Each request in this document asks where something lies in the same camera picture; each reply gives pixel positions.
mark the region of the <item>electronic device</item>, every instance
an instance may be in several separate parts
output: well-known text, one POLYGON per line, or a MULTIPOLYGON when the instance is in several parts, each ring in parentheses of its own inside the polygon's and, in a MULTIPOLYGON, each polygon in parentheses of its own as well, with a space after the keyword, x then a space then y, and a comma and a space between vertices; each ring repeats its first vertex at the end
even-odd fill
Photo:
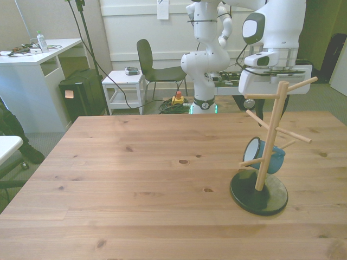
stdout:
POLYGON ((71 121, 79 116, 103 115, 105 105, 95 69, 78 70, 59 84, 71 121))
POLYGON ((125 67, 125 74, 126 75, 137 75, 139 74, 139 70, 136 67, 125 67))

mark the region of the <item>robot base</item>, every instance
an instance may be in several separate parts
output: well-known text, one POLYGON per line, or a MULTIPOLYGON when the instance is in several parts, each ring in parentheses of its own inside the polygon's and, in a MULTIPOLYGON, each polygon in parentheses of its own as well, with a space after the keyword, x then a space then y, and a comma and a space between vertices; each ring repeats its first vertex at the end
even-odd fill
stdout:
POLYGON ((272 174, 267 174, 262 191, 255 189, 258 170, 244 170, 230 182, 230 192, 235 202, 244 210, 262 216, 281 212, 288 203, 284 184, 272 174))
POLYGON ((190 106, 189 114, 217 114, 218 106, 213 104, 209 109, 201 109, 198 105, 194 104, 190 106))

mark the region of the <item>black chair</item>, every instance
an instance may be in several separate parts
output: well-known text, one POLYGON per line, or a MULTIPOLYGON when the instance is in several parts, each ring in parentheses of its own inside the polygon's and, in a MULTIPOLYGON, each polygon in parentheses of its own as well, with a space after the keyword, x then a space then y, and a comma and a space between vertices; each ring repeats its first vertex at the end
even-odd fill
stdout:
POLYGON ((154 90, 153 90, 153 99, 154 93, 156 91, 157 82, 174 82, 177 85, 177 89, 179 88, 178 83, 181 83, 184 80, 185 84, 185 92, 188 96, 187 90, 187 82, 185 81, 186 73, 183 71, 181 67, 171 67, 165 69, 154 69, 153 68, 153 56, 152 49, 149 42, 146 39, 139 40, 137 42, 137 53, 139 55, 140 66, 142 74, 145 75, 146 80, 148 81, 146 85, 145 98, 147 100, 147 90, 148 85, 154 82, 154 90))

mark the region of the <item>mug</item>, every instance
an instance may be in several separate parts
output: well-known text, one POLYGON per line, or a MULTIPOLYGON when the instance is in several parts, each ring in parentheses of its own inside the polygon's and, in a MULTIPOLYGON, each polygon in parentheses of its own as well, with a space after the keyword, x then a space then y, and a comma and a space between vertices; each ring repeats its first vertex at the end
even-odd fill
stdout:
MULTIPOLYGON (((259 137, 254 137, 246 147, 245 153, 243 154, 243 161, 261 158, 264 152, 264 147, 265 142, 260 140, 259 137)), ((269 167, 267 169, 267 173, 269 174, 274 174, 281 168, 284 161, 284 156, 286 155, 286 152, 277 146, 274 146, 272 151, 275 153, 272 154, 269 167)), ((260 162, 257 164, 252 164, 250 167, 259 170, 260 162)))

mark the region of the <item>paper note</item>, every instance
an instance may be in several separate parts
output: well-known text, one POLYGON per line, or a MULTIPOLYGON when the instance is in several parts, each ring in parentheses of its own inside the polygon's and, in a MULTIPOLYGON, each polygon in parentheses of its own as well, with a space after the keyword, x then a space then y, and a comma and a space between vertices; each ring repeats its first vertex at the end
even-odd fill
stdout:
POLYGON ((157 0, 157 18, 158 20, 169 19, 169 0, 157 0))
POLYGON ((74 98, 73 90, 65 90, 65 98, 66 99, 73 99, 74 98))

